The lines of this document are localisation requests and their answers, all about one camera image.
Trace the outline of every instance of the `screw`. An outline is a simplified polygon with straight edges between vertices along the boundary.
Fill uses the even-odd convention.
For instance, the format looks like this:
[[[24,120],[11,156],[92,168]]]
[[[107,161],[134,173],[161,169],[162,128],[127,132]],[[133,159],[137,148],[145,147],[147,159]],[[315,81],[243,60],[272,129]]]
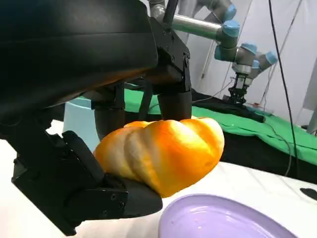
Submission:
[[[122,209],[124,207],[124,202],[119,202],[119,208]]]
[[[186,58],[185,58],[185,66],[188,67],[188,65],[189,65],[189,60],[188,60],[188,58],[186,57]]]
[[[115,194],[113,194],[113,195],[111,195],[111,201],[114,201],[115,199],[116,199],[116,196],[115,196]]]

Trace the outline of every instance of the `twisted bread loaf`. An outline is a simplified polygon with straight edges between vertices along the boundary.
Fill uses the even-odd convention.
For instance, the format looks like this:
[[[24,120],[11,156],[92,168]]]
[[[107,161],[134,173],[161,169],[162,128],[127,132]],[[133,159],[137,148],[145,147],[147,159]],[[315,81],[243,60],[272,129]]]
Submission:
[[[223,147],[210,118],[137,121],[106,136],[94,155],[106,173],[144,182],[164,198],[207,175]]]

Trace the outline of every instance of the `purple plate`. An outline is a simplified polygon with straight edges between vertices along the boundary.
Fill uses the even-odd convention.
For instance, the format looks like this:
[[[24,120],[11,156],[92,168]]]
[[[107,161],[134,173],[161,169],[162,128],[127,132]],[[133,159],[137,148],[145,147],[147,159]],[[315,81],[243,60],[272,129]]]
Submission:
[[[230,199],[194,194],[172,202],[159,238],[296,238],[266,215]]]

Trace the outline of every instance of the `white table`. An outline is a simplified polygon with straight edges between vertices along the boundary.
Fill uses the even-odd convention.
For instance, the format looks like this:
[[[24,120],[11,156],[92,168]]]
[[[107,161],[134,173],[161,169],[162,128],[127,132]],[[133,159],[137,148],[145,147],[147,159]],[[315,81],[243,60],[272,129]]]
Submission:
[[[61,132],[62,124],[53,122],[51,132]],[[15,151],[0,140],[0,237],[62,238],[63,234],[22,194],[10,179]],[[284,178],[227,163],[219,165],[203,180],[171,198],[190,193],[210,193],[234,199],[273,218],[299,238],[317,237],[317,202],[300,188],[317,185]],[[143,218],[83,222],[77,238],[157,238],[161,212]]]

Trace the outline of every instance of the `black cable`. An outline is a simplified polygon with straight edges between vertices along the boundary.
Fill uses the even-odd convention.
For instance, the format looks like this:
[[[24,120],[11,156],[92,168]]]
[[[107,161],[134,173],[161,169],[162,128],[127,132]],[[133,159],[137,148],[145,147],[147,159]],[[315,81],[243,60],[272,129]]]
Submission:
[[[275,47],[276,47],[276,51],[277,51],[279,67],[280,67],[280,70],[281,70],[281,76],[282,76],[283,86],[284,86],[285,95],[286,95],[286,102],[287,102],[289,117],[290,117],[290,121],[291,121],[291,129],[292,129],[293,143],[294,143],[295,166],[296,166],[297,178],[299,178],[298,156],[297,156],[297,147],[296,147],[296,138],[295,138],[294,125],[293,125],[292,110],[291,110],[291,106],[290,106],[290,102],[289,102],[287,86],[286,86],[286,81],[285,81],[285,77],[284,77],[282,61],[281,61],[281,55],[279,53],[279,48],[278,48],[278,42],[277,42],[275,24],[274,24],[274,19],[273,19],[273,10],[272,10],[272,2],[271,2],[271,0],[268,0],[268,5],[269,5],[269,14],[270,14],[270,18],[271,18],[272,30],[273,30],[273,35],[274,35],[274,42],[275,42]]]
[[[267,122],[266,122],[266,125],[268,125],[269,127],[271,127],[271,129],[273,130],[274,134],[275,134],[277,137],[281,138],[282,141],[284,141],[284,142],[286,143],[286,145],[287,145],[288,153],[289,153],[289,161],[288,161],[287,171],[286,171],[286,173],[285,173],[285,175],[284,175],[285,177],[287,177],[288,174],[289,174],[289,172],[290,172],[290,170],[291,170],[291,166],[292,166],[292,150],[291,150],[291,146],[289,145],[289,143],[287,142],[287,140],[286,140],[283,136],[277,134],[277,132],[276,132],[276,130],[274,129],[273,126],[271,126],[271,125],[268,124]]]

